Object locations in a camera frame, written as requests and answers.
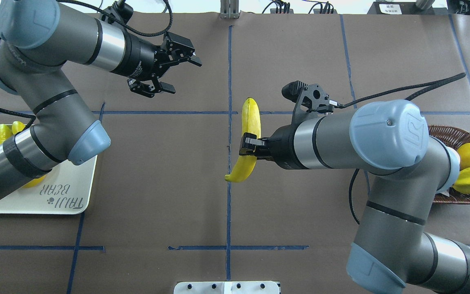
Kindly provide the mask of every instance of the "white label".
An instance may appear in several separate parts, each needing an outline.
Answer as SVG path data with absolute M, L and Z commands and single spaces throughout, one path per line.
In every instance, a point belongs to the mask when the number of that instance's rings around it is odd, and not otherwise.
M 379 4 L 380 11 L 384 14 L 401 14 L 399 4 Z

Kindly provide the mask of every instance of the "robotic arm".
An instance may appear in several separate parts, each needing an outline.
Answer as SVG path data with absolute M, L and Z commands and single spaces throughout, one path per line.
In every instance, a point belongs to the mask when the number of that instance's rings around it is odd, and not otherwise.
M 351 244 L 353 281 L 376 294 L 399 294 L 406 283 L 470 294 L 470 247 L 423 231 L 434 195 L 458 177 L 459 156 L 429 136 L 418 107 L 394 100 L 327 115 L 338 103 L 317 84 L 293 82 L 282 94 L 295 102 L 291 124 L 269 138 L 246 133 L 240 155 L 283 169 L 360 168 L 377 176 Z
M 107 10 L 123 23 L 133 13 L 123 0 Z M 189 39 L 166 32 L 162 45 L 153 45 L 108 17 L 98 20 L 55 0 L 3 0 L 0 37 L 0 88 L 20 95 L 40 121 L 0 145 L 0 199 L 64 160 L 80 165 L 110 145 L 61 71 L 66 61 L 126 76 L 131 91 L 147 97 L 175 93 L 159 82 L 169 67 L 202 65 Z

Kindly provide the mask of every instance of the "bundle of cables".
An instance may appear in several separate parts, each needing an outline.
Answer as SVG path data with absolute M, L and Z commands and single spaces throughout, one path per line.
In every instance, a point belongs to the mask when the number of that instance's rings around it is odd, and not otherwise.
M 95 11 L 98 11 L 106 16 L 108 16 L 110 19 L 112 19 L 114 22 L 117 22 L 118 24 L 120 24 L 121 26 L 123 26 L 124 28 L 126 28 L 127 30 L 131 31 L 131 32 L 134 32 L 135 34 L 137 35 L 140 35 L 140 36 L 144 36 L 144 37 L 155 37 L 155 36 L 160 36 L 164 33 L 166 33 L 170 28 L 171 28 L 171 25 L 173 23 L 173 13 L 172 13 L 172 10 L 171 10 L 171 7 L 170 7 L 170 4 L 168 3 L 168 0 L 163 0 L 164 3 L 166 4 L 166 8 L 168 8 L 168 13 L 170 14 L 170 21 L 168 23 L 168 26 L 162 30 L 162 31 L 159 31 L 159 32 L 156 32 L 156 33 L 143 33 L 143 32 L 140 32 L 134 28 L 131 28 L 130 26 L 127 26 L 127 24 L 123 23 L 123 21 L 117 19 L 114 17 L 114 15 L 111 15 L 110 13 L 102 10 L 99 7 L 95 7 L 93 5 L 90 5 L 90 4 L 87 4 L 87 3 L 84 3 L 84 2 L 79 2 L 79 1 L 76 1 L 76 0 L 56 0 L 57 2 L 64 2 L 64 3 L 71 3 L 71 4 L 76 4 L 76 5 L 80 5 L 80 6 L 84 6 L 84 7 L 88 7 L 90 9 L 94 9 Z M 34 115 L 29 115 L 29 114 L 23 114 L 21 112 L 16 112 L 16 111 L 11 111 L 11 110 L 7 110 L 7 109 L 4 109 L 4 108 L 0 108 L 0 112 L 1 113 L 4 113 L 4 114 L 8 114 L 8 115 L 13 115 L 13 116 L 18 116 L 18 117 L 23 117 L 23 118 L 27 118 L 27 119 L 30 119 L 30 121 L 26 124 L 25 126 L 25 129 L 28 129 L 32 126 L 32 123 L 35 121 L 35 116 Z
M 265 13 L 266 9 L 269 6 L 271 6 L 273 3 L 275 4 L 277 13 L 289 13 L 290 11 L 289 7 L 291 6 L 291 3 L 284 2 L 282 0 L 273 0 L 272 2 L 269 2 L 269 4 L 263 9 L 262 13 Z
M 460 73 L 460 74 L 457 74 L 455 76 L 451 76 L 450 78 L 444 78 L 442 80 L 435 80 L 434 82 L 426 82 L 424 84 L 417 84 L 417 85 L 412 85 L 412 86 L 400 87 L 400 88 L 397 88 L 397 89 L 392 89 L 392 90 L 389 90 L 389 91 L 384 91 L 382 93 L 378 93 L 378 94 L 370 95 L 370 96 L 367 96 L 367 97 L 364 97 L 364 98 L 360 98 L 360 99 L 357 99 L 357 100 L 355 100 L 353 102 L 350 102 L 350 103 L 347 103 L 347 104 L 343 104 L 343 105 L 338 104 L 336 106 L 336 108 L 346 108 L 346 107 L 355 105 L 359 102 L 363 102 L 363 101 L 366 101 L 366 100 L 369 100 L 369 99 L 373 99 L 373 98 L 377 98 L 377 97 L 380 97 L 380 96 L 388 95 L 388 94 L 395 93 L 395 92 L 398 92 L 398 91 L 425 87 L 425 88 L 421 89 L 420 91 L 416 91 L 416 92 L 412 93 L 411 95 L 409 95 L 407 98 L 405 98 L 405 100 L 411 101 L 414 98 L 418 97 L 419 95 L 422 95 L 423 93 L 427 93 L 431 90 L 434 90 L 438 87 L 444 86 L 446 84 L 449 84 L 450 82 L 454 82 L 455 80 L 459 80 L 459 79 L 464 78 L 464 77 L 465 77 L 465 73 Z M 360 224 L 360 221 L 358 220 L 358 218 L 355 214 L 355 209 L 353 208 L 353 195 L 352 195 L 353 184 L 355 183 L 355 179 L 357 178 L 358 171 L 360 171 L 360 169 L 355 169 L 355 172 L 353 173 L 353 176 L 351 177 L 351 181 L 349 183 L 349 209 L 351 210 L 351 215 L 353 216 L 355 221 L 358 224 Z
M 312 1 L 312 0 L 304 0 L 306 2 L 314 2 L 311 9 L 308 11 L 308 14 L 311 13 L 315 6 L 320 5 L 319 14 L 333 14 L 335 11 L 335 7 L 328 1 L 328 2 L 319 2 L 319 1 Z

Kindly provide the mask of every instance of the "brown woven basket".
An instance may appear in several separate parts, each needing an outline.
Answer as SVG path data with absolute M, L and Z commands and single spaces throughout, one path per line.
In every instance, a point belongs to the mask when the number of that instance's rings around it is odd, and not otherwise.
M 465 143 L 470 143 L 470 132 L 446 125 L 429 125 L 429 135 L 439 139 L 446 146 L 458 149 Z M 435 195 L 434 203 L 470 204 L 470 194 L 466 195 L 449 188 L 449 197 L 442 193 Z

